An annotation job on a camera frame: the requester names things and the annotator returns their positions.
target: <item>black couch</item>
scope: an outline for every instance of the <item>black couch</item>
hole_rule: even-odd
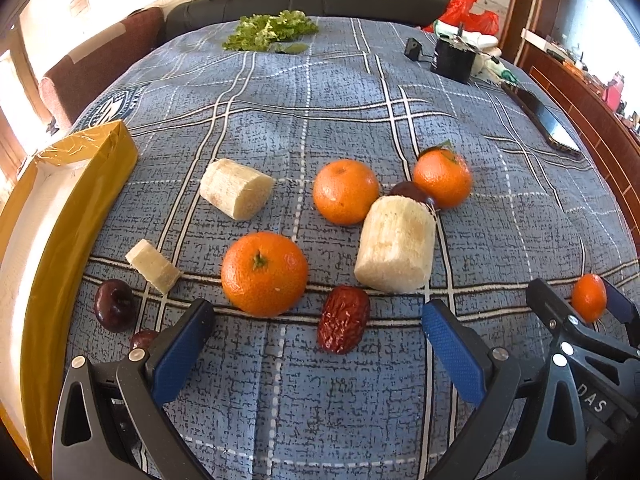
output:
[[[302,10],[307,16],[341,16],[396,22],[415,27],[429,25],[444,12],[448,0],[194,0],[169,12],[164,40],[213,23],[233,22],[240,16]]]

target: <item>logo on bedspread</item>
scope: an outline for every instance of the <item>logo on bedspread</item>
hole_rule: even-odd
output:
[[[84,113],[75,130],[85,130],[126,118],[135,110],[140,96],[149,84],[144,83],[105,93]]]

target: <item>window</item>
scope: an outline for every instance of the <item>window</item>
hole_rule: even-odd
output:
[[[589,72],[604,84],[620,72],[625,115],[640,113],[640,45],[609,0],[562,0],[554,39],[578,56],[584,53]]]
[[[33,110],[8,50],[0,56],[0,108],[28,155],[44,145],[47,139],[46,124]]]

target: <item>blue gripper pad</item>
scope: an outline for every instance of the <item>blue gripper pad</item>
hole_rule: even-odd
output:
[[[607,280],[602,280],[607,290],[607,310],[620,323],[631,323],[638,315],[635,304],[628,300],[622,292],[611,285]]]
[[[178,397],[200,351],[211,336],[213,315],[210,303],[200,304],[158,361],[151,387],[151,395],[158,406]]]
[[[456,329],[471,329],[463,327],[440,300],[432,300],[423,306],[422,329],[460,397],[476,407],[479,406],[486,395],[485,374],[460,335],[456,333]]]

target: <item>black cylindrical container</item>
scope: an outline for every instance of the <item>black cylindrical container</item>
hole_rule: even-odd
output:
[[[439,38],[431,60],[431,71],[467,84],[475,58],[476,52],[463,41]]]

